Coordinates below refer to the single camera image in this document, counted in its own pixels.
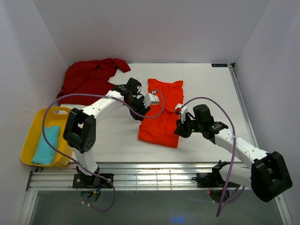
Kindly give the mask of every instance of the black bracket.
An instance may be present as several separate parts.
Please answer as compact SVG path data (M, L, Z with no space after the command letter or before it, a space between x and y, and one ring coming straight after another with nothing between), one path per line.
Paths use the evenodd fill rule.
M87 115L83 110L74 108L67 118L63 138L67 144L76 148L80 153L89 151L96 141L96 119L93 115Z
M197 181L198 188L220 188L223 187L225 181L223 181L219 170L222 169L223 166L229 164L229 162L222 162L221 160L217 165L212 168L212 172L198 172L196 173L196 177L193 177L192 180ZM238 184L229 182L229 188L236 188L239 186Z
M285 160L278 152L254 160L251 167L251 188L256 196L269 202L293 186Z
M124 96L124 101L137 113L141 115L146 115L150 111L150 107L145 108L144 106L144 96L140 94L139 89L142 87L142 84L134 79L130 78L126 84L116 85L112 90L119 92ZM132 111L130 115L134 120L143 121L143 117L137 116Z
M174 134L188 138L192 133L201 133L205 139L215 144L215 135L222 129L228 129L228 126L222 122L215 122L207 105L196 105L193 111L194 120L190 118L189 114L186 114L183 123L181 120L176 121L177 127Z
M105 177L107 179L110 179L111 182L113 183L113 173L100 173L99 174L102 177ZM99 187L101 187L103 185L102 188L112 188L112 185L107 182L106 180L103 179L99 179L98 180L98 184L94 187L91 187L89 185L87 185L83 180L82 177L79 174L75 174L74 175L74 179L73 179L73 185L72 188L77 188L77 189L81 189L81 188L92 188L92 189L97 189Z

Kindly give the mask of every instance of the orange shirt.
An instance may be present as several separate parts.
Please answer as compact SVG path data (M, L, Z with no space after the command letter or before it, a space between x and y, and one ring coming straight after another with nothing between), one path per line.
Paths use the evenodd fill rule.
M152 92L154 89L161 91L165 98L165 107L160 116L142 121L138 135L139 140L177 148L179 136L174 134L174 130L179 115L176 115L174 110L177 104L183 103L182 85L183 81L165 83L156 79L148 79L148 91ZM151 110L146 116L155 116L161 111L162 98L159 94L157 96L159 97L159 104L151 105Z

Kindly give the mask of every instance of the blue cloth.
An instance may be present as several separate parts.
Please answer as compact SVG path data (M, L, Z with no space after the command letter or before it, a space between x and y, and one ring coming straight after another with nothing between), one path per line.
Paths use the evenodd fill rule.
M45 134L55 148L58 146L58 136L60 133L60 127L58 125L53 127L45 127ZM33 164L51 164L55 159L56 151L54 151L45 141L43 134L39 138L36 153L34 154L31 162Z

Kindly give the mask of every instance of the white table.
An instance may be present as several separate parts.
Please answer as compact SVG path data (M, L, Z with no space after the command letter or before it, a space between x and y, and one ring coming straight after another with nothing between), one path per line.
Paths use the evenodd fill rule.
M130 77L143 85L142 94L148 90L148 78L172 83L183 80L184 102L204 96L217 101L229 114L237 136L250 141L246 122L238 101L228 67L212 67L211 64L130 64L130 72L117 71L109 81L124 84ZM216 121L230 125L225 115L212 102L196 100L188 105L189 111L198 104L206 104ZM67 105L81 108L80 105ZM93 147L97 162L216 162L227 160L231 154L204 139L201 134L179 139L177 149L149 144L138 140L139 121L133 120L126 107L117 109L97 126L97 140Z

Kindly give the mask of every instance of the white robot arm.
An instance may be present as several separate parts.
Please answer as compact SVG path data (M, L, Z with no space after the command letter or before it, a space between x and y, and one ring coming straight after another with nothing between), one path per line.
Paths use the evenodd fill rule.
M159 103L159 98L154 92L145 96L140 94L141 87L141 83L130 78L127 84L116 85L112 88L107 93L108 98L101 98L81 110L76 108L71 110L63 137L73 148L77 161L81 164L77 167L77 172L84 185L95 187L99 183L97 177L86 172L82 167L93 173L99 173L92 152L96 141L96 126L105 116L123 106L123 103L116 99L126 102L140 115L145 115L150 110L150 105ZM143 120L142 117L133 113L131 115L135 120Z
M193 108L195 116L188 112L186 106L178 104L175 113L180 115L177 120L175 134L188 138L192 133L202 133L203 137L214 144L233 152L233 132L222 122L214 121L207 105ZM247 167L233 165L229 181L254 191L262 201L268 202L293 185L285 161L278 152L268 153L256 148L240 137L236 138L235 156ZM224 184L229 171L229 162L219 162L212 173L200 178L206 186Z

